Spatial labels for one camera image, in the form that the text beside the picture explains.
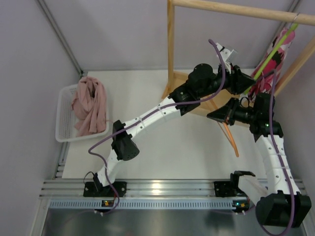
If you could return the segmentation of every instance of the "white floor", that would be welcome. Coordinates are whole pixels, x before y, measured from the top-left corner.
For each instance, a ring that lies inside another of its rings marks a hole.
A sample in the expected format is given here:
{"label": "white floor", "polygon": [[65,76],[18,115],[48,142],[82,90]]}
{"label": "white floor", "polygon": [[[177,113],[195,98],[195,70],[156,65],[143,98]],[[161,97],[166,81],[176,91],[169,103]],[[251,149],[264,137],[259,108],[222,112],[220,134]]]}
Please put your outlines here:
{"label": "white floor", "polygon": [[[166,70],[99,71],[89,72],[89,76],[98,78],[106,88],[110,119],[122,122],[157,105],[167,82]],[[124,163],[117,178],[229,178],[235,170],[252,171],[265,178],[261,156],[248,128],[235,125],[230,129],[239,158],[215,121],[193,114],[171,120],[137,143],[140,154]],[[101,139],[70,144],[63,178],[83,178],[88,171],[97,172],[102,167],[102,161],[87,152]],[[106,157],[110,145],[108,141],[96,151]]]}

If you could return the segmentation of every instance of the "pink cloth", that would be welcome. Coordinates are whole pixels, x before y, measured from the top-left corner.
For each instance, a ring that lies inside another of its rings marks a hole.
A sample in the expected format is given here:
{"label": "pink cloth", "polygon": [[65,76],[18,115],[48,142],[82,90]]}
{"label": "pink cloth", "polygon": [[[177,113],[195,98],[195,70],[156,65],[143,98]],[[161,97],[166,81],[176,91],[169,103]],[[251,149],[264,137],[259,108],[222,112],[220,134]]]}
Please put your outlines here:
{"label": "pink cloth", "polygon": [[72,100],[72,109],[80,119],[75,124],[77,137],[103,132],[106,129],[106,92],[93,77],[82,77]]}

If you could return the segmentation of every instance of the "orange hanger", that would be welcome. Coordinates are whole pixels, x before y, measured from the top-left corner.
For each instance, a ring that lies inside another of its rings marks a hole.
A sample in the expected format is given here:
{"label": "orange hanger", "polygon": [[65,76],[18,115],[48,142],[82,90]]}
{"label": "orange hanger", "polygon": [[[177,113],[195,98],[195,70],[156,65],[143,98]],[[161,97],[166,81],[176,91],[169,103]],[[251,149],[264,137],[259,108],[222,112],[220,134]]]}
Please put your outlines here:
{"label": "orange hanger", "polygon": [[[210,102],[211,102],[211,105],[217,110],[218,107],[216,106],[215,102],[214,102],[212,99],[210,100]],[[225,127],[225,130],[226,130],[226,132],[227,132],[227,134],[226,134],[225,131],[223,130],[223,128],[221,127],[220,123],[219,123],[219,122],[217,122],[217,123],[218,123],[220,129],[222,130],[222,132],[224,133],[224,135],[226,136],[226,138],[228,139],[228,141],[230,142],[230,144],[232,145],[232,147],[233,147],[233,149],[234,149],[234,151],[235,151],[236,157],[239,157],[239,153],[238,153],[238,150],[237,150],[237,146],[236,146],[236,144],[235,144],[235,141],[234,141],[234,139],[233,139],[233,136],[232,136],[231,131],[230,131],[230,129],[228,128],[227,124],[226,124],[226,123],[223,123],[223,126]]]}

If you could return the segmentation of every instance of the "gray wall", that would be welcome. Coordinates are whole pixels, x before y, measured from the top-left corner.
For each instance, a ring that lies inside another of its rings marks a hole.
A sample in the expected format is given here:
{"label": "gray wall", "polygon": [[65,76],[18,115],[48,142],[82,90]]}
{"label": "gray wall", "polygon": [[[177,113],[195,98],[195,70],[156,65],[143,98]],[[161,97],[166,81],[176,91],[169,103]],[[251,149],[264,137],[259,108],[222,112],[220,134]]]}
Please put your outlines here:
{"label": "gray wall", "polygon": [[[217,0],[287,10],[291,0]],[[46,0],[83,69],[166,69],[167,0]],[[208,38],[256,66],[279,23],[177,7],[175,66],[217,65]]]}
{"label": "gray wall", "polygon": [[[304,0],[299,11],[315,14],[315,2]],[[288,68],[307,43],[315,28],[299,26],[284,65]],[[315,203],[315,55],[301,68],[276,98],[275,117],[284,132],[284,147],[293,173],[303,179]]]}
{"label": "gray wall", "polygon": [[55,140],[59,90],[78,80],[34,0],[0,1],[0,235],[30,231]]}

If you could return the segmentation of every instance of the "wooden clothes rack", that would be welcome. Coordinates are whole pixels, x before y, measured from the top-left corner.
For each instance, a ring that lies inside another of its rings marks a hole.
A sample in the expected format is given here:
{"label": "wooden clothes rack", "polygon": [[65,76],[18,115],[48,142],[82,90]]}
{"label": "wooden clothes rack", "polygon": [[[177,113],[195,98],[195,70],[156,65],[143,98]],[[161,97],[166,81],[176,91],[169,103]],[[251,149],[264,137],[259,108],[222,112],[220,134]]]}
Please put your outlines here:
{"label": "wooden clothes rack", "polygon": [[[188,74],[179,71],[174,71],[174,23],[175,23],[175,7],[187,7],[202,9],[214,12],[222,12],[234,15],[255,17],[268,20],[276,20],[282,22],[295,22],[302,25],[315,26],[315,15],[298,14],[292,12],[275,11],[263,8],[240,6],[204,0],[167,0],[167,47],[168,47],[168,83],[165,87],[162,98],[165,98],[174,88],[183,84]],[[315,36],[304,48],[301,54],[292,63],[290,68],[284,73],[276,85],[275,96],[277,96],[285,85],[294,77],[296,72],[303,66],[303,64],[315,52]],[[226,90],[222,90],[213,102],[217,107],[221,107],[233,97]],[[194,109],[194,114],[206,116],[208,113],[215,110],[210,101],[203,102],[199,107]]]}

